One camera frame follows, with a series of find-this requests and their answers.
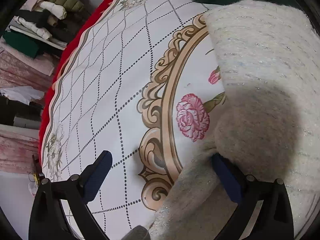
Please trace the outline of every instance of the sparkly knit fabric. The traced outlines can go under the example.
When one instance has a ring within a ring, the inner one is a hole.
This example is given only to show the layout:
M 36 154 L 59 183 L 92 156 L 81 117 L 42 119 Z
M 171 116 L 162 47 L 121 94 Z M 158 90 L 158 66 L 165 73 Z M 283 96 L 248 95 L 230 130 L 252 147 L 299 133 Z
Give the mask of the sparkly knit fabric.
M 156 212 L 151 239 L 209 240 L 219 233 L 236 204 L 211 168 L 217 151 L 244 174 L 284 180 L 298 235 L 320 192 L 320 40 L 302 11 L 268 2 L 221 6 L 205 20 L 228 107 L 215 138 L 204 139 Z

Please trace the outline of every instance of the pink carnation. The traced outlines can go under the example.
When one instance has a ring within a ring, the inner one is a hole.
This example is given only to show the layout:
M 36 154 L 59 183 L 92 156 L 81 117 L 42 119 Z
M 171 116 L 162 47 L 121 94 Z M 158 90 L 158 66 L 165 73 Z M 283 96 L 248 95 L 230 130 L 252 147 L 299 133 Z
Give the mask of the pink carnation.
M 209 128 L 209 115 L 205 112 L 201 99 L 195 94 L 187 94 L 177 104 L 177 122 L 180 131 L 193 142 L 204 138 Z
M 210 84 L 214 85 L 214 84 L 217 83 L 220 79 L 221 79 L 220 68 L 219 68 L 219 66 L 218 66 L 214 71 L 211 72 L 208 81 L 210 82 Z

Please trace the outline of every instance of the bedsheet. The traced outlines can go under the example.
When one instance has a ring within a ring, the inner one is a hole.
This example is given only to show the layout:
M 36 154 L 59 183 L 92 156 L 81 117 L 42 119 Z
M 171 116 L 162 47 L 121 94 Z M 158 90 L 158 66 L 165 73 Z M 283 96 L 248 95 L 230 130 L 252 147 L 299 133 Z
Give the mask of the bedsheet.
M 94 11 L 94 13 L 89 17 L 89 19 L 85 22 L 85 24 L 79 30 L 77 36 L 64 49 L 64 51 L 61 55 L 60 62 L 57 66 L 56 73 L 53 78 L 53 83 L 56 82 L 58 73 L 59 73 L 60 69 L 62 68 L 63 64 L 65 63 L 65 61 L 69 58 L 69 56 L 71 55 L 73 50 L 75 48 L 77 48 L 82 33 L 86 29 L 90 28 L 93 24 L 95 24 L 97 22 L 97 20 L 101 17 L 101 14 L 103 13 L 103 11 L 109 7 L 109 5 L 110 5 L 110 3 L 112 3 L 112 1 L 113 0 L 104 0 L 99 5 L 99 7 Z M 41 146 L 42 146 L 44 133 L 45 133 L 45 130 L 46 130 L 47 125 L 49 123 L 49 104 L 50 104 L 53 96 L 54 96 L 54 91 L 52 90 L 52 88 L 49 88 L 49 90 L 47 91 L 47 93 L 45 95 L 45 107 L 43 110 L 43 114 L 41 116 L 42 121 L 41 121 L 40 130 L 39 130 L 39 159 L 41 159 Z
M 114 0 L 83 32 L 56 83 L 43 172 L 65 180 L 109 150 L 114 164 L 88 207 L 111 239 L 150 223 L 182 168 L 212 136 L 225 101 L 203 19 L 214 6 Z

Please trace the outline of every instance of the pink velvet cloth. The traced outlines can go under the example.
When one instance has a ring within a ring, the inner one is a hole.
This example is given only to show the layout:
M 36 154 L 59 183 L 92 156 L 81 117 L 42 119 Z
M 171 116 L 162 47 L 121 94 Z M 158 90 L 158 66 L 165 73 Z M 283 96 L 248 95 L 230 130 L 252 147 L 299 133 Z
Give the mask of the pink velvet cloth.
M 52 79 L 53 75 L 42 74 L 6 50 L 0 52 L 0 88 L 31 86 L 46 92 L 51 87 Z
M 33 171 L 32 155 L 38 153 L 37 139 L 0 130 L 0 170 L 28 174 Z

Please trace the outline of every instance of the ornate gold frame print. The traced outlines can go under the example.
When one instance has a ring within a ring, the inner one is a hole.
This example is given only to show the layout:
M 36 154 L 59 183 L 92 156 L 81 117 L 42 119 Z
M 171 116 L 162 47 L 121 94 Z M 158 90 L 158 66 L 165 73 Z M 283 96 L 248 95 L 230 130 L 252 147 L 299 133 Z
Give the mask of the ornate gold frame print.
M 208 35 L 202 14 L 192 25 L 173 34 L 164 56 L 156 63 L 137 110 L 148 131 L 139 153 L 144 168 L 139 174 L 146 181 L 141 197 L 144 205 L 157 210 L 182 171 L 172 126 L 172 109 L 177 84 L 194 48 Z

